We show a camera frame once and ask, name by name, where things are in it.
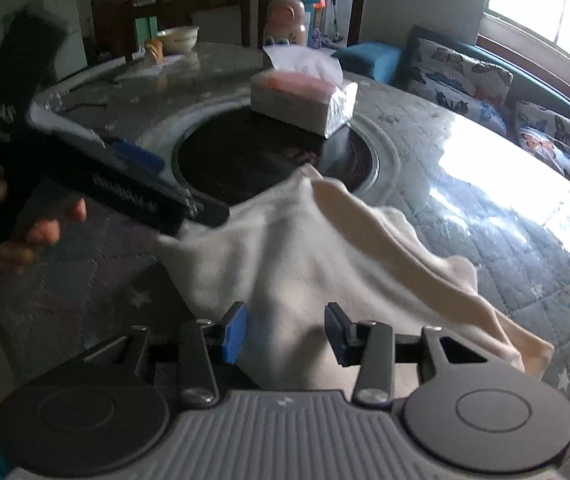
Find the white ceramic bowl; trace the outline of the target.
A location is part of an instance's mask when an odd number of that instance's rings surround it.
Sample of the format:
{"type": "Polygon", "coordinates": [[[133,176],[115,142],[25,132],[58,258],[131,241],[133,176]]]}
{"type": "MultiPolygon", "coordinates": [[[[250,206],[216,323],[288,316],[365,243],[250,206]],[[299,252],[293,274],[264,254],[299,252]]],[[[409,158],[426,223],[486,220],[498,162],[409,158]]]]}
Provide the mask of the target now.
{"type": "Polygon", "coordinates": [[[166,54],[185,54],[196,46],[198,34],[198,26],[179,26],[160,30],[156,38],[163,45],[163,52],[166,54]]]}

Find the black round induction cooktop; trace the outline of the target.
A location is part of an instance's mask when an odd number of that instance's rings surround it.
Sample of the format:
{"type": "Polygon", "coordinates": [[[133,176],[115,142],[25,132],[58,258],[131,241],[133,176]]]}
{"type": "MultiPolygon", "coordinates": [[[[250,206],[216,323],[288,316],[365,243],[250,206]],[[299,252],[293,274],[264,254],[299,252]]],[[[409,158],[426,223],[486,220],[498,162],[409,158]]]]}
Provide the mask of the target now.
{"type": "Polygon", "coordinates": [[[171,158],[177,180],[229,206],[286,180],[303,165],[355,192],[373,181],[378,157],[349,126],[323,139],[246,105],[197,122],[175,143],[171,158]]]}

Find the right butterfly pillow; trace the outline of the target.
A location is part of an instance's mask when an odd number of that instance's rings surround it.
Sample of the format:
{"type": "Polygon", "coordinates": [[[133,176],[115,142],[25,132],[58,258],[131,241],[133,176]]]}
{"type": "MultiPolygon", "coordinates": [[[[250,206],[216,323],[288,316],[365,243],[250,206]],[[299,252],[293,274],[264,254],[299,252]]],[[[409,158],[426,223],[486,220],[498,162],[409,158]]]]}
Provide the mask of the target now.
{"type": "Polygon", "coordinates": [[[570,180],[570,118],[536,103],[517,101],[514,131],[523,150],[570,180]]]}

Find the dark wooden cabinet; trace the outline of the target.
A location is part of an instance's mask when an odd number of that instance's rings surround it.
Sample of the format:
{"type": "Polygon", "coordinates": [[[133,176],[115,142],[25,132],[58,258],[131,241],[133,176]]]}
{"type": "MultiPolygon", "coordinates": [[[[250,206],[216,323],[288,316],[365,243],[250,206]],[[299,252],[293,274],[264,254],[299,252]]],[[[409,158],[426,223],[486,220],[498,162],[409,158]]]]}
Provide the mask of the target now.
{"type": "Polygon", "coordinates": [[[145,40],[178,26],[196,25],[198,39],[243,47],[257,44],[258,0],[81,0],[90,62],[131,56],[145,40]]]}

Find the blue white storage cart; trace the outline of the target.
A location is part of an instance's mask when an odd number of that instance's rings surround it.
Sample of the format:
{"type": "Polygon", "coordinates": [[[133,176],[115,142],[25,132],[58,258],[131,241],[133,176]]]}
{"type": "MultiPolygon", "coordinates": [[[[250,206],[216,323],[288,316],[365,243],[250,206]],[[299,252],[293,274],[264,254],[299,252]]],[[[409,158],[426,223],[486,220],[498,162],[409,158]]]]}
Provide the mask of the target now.
{"type": "Polygon", "coordinates": [[[305,8],[307,46],[320,49],[323,39],[323,16],[326,0],[299,0],[305,8]]]}

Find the cream white garment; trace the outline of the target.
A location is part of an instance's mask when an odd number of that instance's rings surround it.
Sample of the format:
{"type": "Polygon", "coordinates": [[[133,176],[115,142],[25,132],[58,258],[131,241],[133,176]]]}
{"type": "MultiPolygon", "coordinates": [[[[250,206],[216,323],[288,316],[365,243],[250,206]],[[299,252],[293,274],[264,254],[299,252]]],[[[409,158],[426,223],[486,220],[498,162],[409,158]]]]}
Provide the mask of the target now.
{"type": "Polygon", "coordinates": [[[470,260],[433,254],[400,210],[366,205],[311,167],[235,206],[219,228],[185,223],[158,237],[154,252],[198,318],[246,305],[238,364],[264,389],[351,389],[355,371],[324,335],[331,302],[400,334],[446,328],[533,378],[554,353],[479,295],[470,260]]]}

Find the pink white tissue pack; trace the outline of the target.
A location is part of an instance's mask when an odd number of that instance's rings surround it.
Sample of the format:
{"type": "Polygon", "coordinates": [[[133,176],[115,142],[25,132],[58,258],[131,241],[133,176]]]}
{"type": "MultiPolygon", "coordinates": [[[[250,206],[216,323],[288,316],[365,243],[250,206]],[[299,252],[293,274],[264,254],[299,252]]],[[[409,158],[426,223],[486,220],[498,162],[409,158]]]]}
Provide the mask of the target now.
{"type": "Polygon", "coordinates": [[[251,77],[250,106],[260,114],[330,138],[353,116],[359,85],[337,60],[298,44],[265,46],[271,67],[251,77]]]}

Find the pink cartoon face bottle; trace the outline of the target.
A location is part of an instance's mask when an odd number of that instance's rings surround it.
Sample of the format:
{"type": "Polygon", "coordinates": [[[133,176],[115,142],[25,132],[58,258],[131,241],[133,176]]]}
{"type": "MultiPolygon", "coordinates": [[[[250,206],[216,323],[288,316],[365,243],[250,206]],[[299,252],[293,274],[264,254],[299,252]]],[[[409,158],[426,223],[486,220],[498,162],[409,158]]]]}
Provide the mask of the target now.
{"type": "Polygon", "coordinates": [[[301,0],[272,0],[268,5],[262,45],[287,46],[308,44],[307,16],[301,0]]]}

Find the left butterfly pillow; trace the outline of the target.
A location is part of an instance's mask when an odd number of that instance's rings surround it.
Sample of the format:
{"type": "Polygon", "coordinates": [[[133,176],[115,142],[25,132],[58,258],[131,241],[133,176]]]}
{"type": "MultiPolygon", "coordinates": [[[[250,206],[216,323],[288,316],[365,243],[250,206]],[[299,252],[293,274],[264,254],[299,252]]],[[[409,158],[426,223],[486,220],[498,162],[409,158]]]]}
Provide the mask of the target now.
{"type": "Polygon", "coordinates": [[[508,127],[500,110],[512,82],[513,74],[497,64],[419,38],[407,76],[407,92],[506,136],[508,127]]]}

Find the butterfly pillow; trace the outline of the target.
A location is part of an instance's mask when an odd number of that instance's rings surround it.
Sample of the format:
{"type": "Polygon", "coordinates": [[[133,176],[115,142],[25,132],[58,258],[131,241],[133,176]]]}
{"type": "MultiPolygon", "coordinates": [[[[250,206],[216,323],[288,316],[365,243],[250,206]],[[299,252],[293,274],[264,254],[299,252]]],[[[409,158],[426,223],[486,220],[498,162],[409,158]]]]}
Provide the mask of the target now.
{"type": "Polygon", "coordinates": [[[570,180],[570,118],[536,103],[517,101],[514,131],[523,150],[570,180]]]}
{"type": "Polygon", "coordinates": [[[513,74],[497,64],[419,38],[407,76],[407,92],[506,136],[508,127],[500,110],[512,82],[513,74]]]}

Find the clear glasses black temples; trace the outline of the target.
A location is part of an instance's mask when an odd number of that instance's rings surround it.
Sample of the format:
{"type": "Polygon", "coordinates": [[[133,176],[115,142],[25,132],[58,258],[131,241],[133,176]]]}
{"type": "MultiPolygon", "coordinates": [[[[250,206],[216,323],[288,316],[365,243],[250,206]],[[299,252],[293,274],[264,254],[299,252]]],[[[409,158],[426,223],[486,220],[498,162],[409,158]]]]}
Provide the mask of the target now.
{"type": "MultiPolygon", "coordinates": [[[[119,82],[114,78],[102,77],[102,78],[96,79],[96,82],[102,82],[103,84],[111,84],[114,87],[120,86],[119,82]]],[[[108,99],[104,98],[104,99],[102,99],[102,101],[95,102],[95,103],[93,103],[93,102],[79,102],[79,103],[72,104],[72,105],[65,105],[65,106],[62,106],[59,109],[59,111],[62,114],[66,114],[66,113],[73,112],[74,110],[82,110],[82,108],[101,108],[102,110],[106,110],[107,107],[108,107],[108,99]]]]}

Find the teal sofa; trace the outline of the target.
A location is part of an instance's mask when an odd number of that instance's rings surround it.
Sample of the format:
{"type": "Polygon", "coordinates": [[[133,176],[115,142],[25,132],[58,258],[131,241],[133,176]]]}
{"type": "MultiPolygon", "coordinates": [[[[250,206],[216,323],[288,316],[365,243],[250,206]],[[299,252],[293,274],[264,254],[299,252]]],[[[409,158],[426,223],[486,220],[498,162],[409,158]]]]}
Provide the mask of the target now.
{"type": "Polygon", "coordinates": [[[419,26],[403,48],[365,42],[335,56],[347,72],[477,122],[570,180],[570,98],[514,63],[419,26]]]}

